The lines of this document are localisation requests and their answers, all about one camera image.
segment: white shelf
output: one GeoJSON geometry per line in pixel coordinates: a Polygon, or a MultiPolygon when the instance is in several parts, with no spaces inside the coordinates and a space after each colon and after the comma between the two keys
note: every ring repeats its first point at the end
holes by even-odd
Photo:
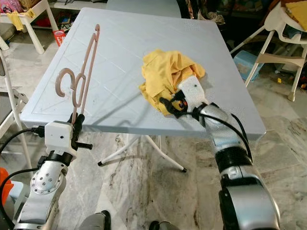
{"type": "Polygon", "coordinates": [[[49,3],[50,8],[58,8],[58,9],[69,9],[69,10],[81,10],[84,7],[96,8],[96,9],[105,9],[106,3],[102,2],[91,2],[91,1],[74,1],[73,3],[65,3],[63,2],[52,2],[49,3]]]}

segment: yellow fabric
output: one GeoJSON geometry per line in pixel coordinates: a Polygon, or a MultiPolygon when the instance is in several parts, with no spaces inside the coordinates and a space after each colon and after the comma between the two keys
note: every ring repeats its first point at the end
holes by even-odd
{"type": "Polygon", "coordinates": [[[160,97],[172,99],[177,91],[177,85],[191,75],[198,79],[205,75],[204,68],[179,51],[164,52],[160,49],[151,52],[143,58],[142,75],[146,82],[139,86],[144,98],[162,112],[168,115],[165,106],[159,102],[160,97]]]}
{"type": "Polygon", "coordinates": [[[18,31],[23,30],[24,26],[19,18],[19,15],[25,15],[29,18],[34,18],[35,13],[34,11],[30,8],[28,9],[27,12],[24,13],[18,13],[14,11],[13,13],[6,13],[6,15],[9,17],[10,21],[13,23],[13,25],[16,27],[18,31]]]}
{"type": "Polygon", "coordinates": [[[290,17],[295,19],[307,31],[307,1],[286,3],[290,17]]]}

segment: blue container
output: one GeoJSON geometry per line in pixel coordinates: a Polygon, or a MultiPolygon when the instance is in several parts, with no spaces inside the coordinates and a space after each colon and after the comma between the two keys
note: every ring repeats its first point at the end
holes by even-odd
{"type": "MultiPolygon", "coordinates": [[[[249,76],[251,69],[253,68],[255,61],[257,59],[256,55],[253,55],[247,51],[241,50],[235,57],[234,62],[236,67],[238,68],[242,79],[246,80],[249,76]]],[[[256,68],[254,76],[252,77],[251,81],[254,81],[258,75],[259,70],[262,68],[264,63],[260,63],[256,68]]]]}

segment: black wire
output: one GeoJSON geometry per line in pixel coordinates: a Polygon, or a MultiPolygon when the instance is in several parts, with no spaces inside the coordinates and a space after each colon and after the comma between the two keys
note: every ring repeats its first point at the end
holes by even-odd
{"type": "Polygon", "coordinates": [[[10,217],[6,214],[5,210],[4,210],[4,207],[2,205],[2,192],[3,192],[3,189],[4,189],[4,186],[6,184],[6,182],[13,176],[17,175],[17,174],[21,174],[21,173],[27,173],[27,172],[33,172],[33,171],[36,171],[36,170],[39,170],[38,167],[36,168],[32,168],[32,169],[24,169],[24,170],[20,170],[20,171],[17,171],[17,172],[14,172],[12,173],[11,175],[9,175],[7,178],[4,179],[4,181],[2,182],[1,186],[0,186],[0,211],[1,211],[1,214],[3,215],[3,218],[4,220],[6,221],[6,223],[8,224],[9,228],[11,230],[14,229],[14,223],[11,221],[10,217]]]}
{"type": "Polygon", "coordinates": [[[243,127],[241,121],[239,120],[239,118],[238,118],[236,115],[234,115],[234,114],[231,114],[231,116],[233,116],[234,119],[238,122],[238,124],[239,124],[239,126],[240,126],[240,129],[241,129],[241,131],[242,131],[243,136],[244,136],[245,139],[248,141],[248,137],[247,137],[247,135],[246,135],[245,129],[244,129],[244,127],[243,127]]]}
{"type": "Polygon", "coordinates": [[[10,136],[5,142],[4,144],[0,147],[0,156],[1,156],[1,153],[2,151],[4,150],[4,148],[8,145],[8,143],[13,140],[15,137],[17,137],[19,134],[22,134],[22,133],[25,133],[25,132],[32,132],[33,131],[33,128],[26,128],[26,129],[23,129],[17,133],[14,133],[12,136],[10,136]]]}
{"type": "Polygon", "coordinates": [[[221,120],[220,118],[217,118],[217,117],[214,117],[214,116],[210,116],[210,115],[205,115],[205,114],[199,114],[199,116],[202,116],[202,117],[207,117],[207,118],[210,118],[212,120],[215,120],[215,121],[218,121],[220,123],[222,123],[223,125],[227,126],[228,128],[232,129],[241,139],[242,141],[244,142],[244,145],[245,145],[245,148],[246,148],[246,151],[248,152],[248,157],[250,158],[250,160],[253,162],[253,157],[251,155],[251,152],[250,152],[250,148],[249,148],[249,145],[248,145],[248,141],[245,139],[245,137],[240,133],[240,131],[238,131],[235,127],[233,127],[231,124],[221,120]]]}

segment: red can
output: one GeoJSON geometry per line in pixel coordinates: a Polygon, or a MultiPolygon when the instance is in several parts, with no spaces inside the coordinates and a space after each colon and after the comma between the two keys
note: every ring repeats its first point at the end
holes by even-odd
{"type": "Polygon", "coordinates": [[[53,31],[54,38],[57,41],[58,46],[61,46],[65,38],[65,33],[62,30],[53,31]]]}

